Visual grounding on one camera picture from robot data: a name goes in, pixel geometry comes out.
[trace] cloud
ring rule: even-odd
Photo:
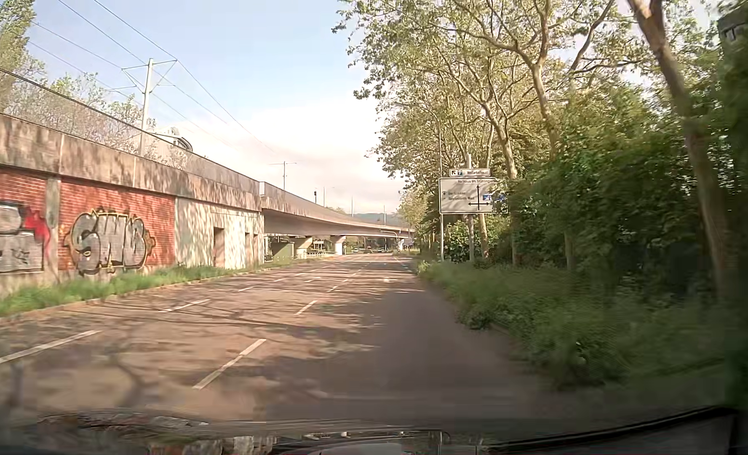
[[[380,121],[376,103],[358,99],[331,99],[319,104],[256,112],[240,122],[245,130],[217,119],[176,123],[195,149],[224,166],[256,180],[282,186],[282,165],[287,161],[287,191],[302,198],[355,212],[396,210],[398,191],[405,182],[390,179],[375,158],[364,155],[377,144]]]

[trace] white lane marking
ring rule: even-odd
[[[207,377],[203,378],[203,380],[199,381],[196,385],[193,385],[192,388],[195,390],[200,390],[201,388],[205,387],[206,385],[209,385],[214,379],[216,379],[219,375],[221,375],[225,370],[227,370],[230,367],[233,367],[235,363],[239,361],[242,357],[247,356],[251,352],[254,351],[258,346],[261,346],[262,343],[266,342],[266,338],[259,338],[254,342],[254,344],[248,346],[245,348],[244,351],[240,352],[238,356],[234,357],[230,361],[228,361],[227,364],[219,367],[216,371],[212,372]]]
[[[70,337],[65,337],[65,338],[53,341],[51,343],[46,343],[46,344],[41,344],[39,346],[30,347],[29,349],[18,351],[18,352],[15,352],[14,354],[9,354],[8,356],[0,357],[0,364],[4,364],[8,362],[9,360],[19,359],[20,357],[31,356],[32,354],[37,354],[38,352],[45,351],[46,349],[50,349],[52,347],[62,346],[66,343],[76,341],[80,338],[89,337],[91,335],[96,335],[99,332],[101,332],[101,330],[88,330],[87,332],[82,332],[81,334],[71,335]]]
[[[169,313],[169,312],[172,312],[172,311],[177,311],[179,309],[184,309],[184,308],[190,307],[191,305],[204,304],[208,300],[210,300],[210,299],[195,300],[194,302],[190,302],[190,303],[188,303],[186,305],[180,305],[180,306],[177,306],[177,307],[171,307],[171,308],[167,308],[167,309],[159,309],[158,313]]]
[[[298,316],[299,314],[302,314],[303,312],[307,311],[307,309],[309,307],[311,307],[312,305],[315,305],[315,302],[317,302],[317,300],[313,300],[312,302],[309,302],[307,305],[304,305],[303,308],[301,308],[300,310],[298,310],[298,312],[296,313],[296,316]]]

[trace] graffiti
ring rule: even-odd
[[[64,246],[80,274],[96,274],[101,269],[114,273],[116,267],[143,267],[155,239],[141,218],[97,209],[76,218]]]
[[[43,269],[51,230],[38,211],[0,201],[0,273]]]

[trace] road sign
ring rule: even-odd
[[[494,211],[492,193],[497,179],[439,179],[439,212],[443,214],[490,213]]]
[[[450,169],[450,177],[489,177],[489,169]]]

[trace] asphalt road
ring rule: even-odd
[[[0,404],[22,416],[509,419],[530,435],[705,404],[662,385],[658,399],[557,392],[517,354],[505,335],[456,323],[408,259],[355,254],[2,324]]]

